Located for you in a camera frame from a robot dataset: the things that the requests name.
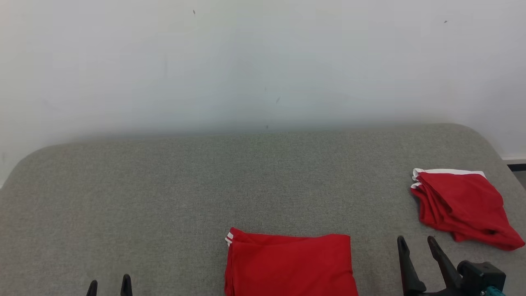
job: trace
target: white stripe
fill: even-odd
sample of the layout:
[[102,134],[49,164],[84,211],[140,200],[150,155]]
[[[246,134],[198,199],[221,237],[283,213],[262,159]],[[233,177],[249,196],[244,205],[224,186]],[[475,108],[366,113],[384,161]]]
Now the white stripe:
[[423,170],[423,169],[413,169],[413,180],[417,181],[417,177],[420,173],[429,173],[429,174],[453,174],[453,175],[470,175],[476,174],[486,177],[484,172],[481,171],[464,171],[464,170],[454,170],[454,169],[432,169],[432,170]]

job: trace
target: wall baseboard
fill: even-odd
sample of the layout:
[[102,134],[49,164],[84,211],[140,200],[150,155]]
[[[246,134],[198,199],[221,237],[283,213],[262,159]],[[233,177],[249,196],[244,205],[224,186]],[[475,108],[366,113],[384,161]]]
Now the wall baseboard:
[[506,156],[503,157],[502,160],[505,164],[524,164],[526,163],[526,155],[523,156]]

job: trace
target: red shorts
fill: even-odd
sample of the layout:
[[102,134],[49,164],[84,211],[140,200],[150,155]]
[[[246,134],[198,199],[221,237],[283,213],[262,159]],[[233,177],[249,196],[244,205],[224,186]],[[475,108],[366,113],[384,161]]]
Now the red shorts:
[[502,196],[484,173],[414,169],[413,180],[423,224],[451,232],[458,242],[477,240],[506,251],[524,246],[508,222]]
[[296,238],[231,228],[226,240],[228,296],[358,295],[348,235]]

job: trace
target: stacked red clothing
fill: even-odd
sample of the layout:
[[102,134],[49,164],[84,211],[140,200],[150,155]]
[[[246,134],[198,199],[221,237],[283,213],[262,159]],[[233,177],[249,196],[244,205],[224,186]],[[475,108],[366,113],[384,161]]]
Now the stacked red clothing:
[[457,242],[477,240],[506,251],[524,246],[508,222],[502,196],[483,172],[414,169],[413,180],[423,224],[451,232]]
[[231,228],[225,271],[227,296],[357,296],[351,238],[245,233]]

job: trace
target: white trim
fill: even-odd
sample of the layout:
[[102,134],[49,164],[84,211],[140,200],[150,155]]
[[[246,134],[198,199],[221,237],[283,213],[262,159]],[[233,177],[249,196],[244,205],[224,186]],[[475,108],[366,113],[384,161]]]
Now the white trim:
[[464,171],[464,170],[454,170],[454,169],[432,169],[432,170],[423,170],[423,169],[413,169],[413,181],[417,181],[417,177],[420,173],[429,173],[429,174],[453,174],[453,175],[470,175],[477,174],[486,178],[484,172],[482,171]]
[[502,157],[505,164],[523,164],[526,163],[526,155],[523,156],[506,156]]

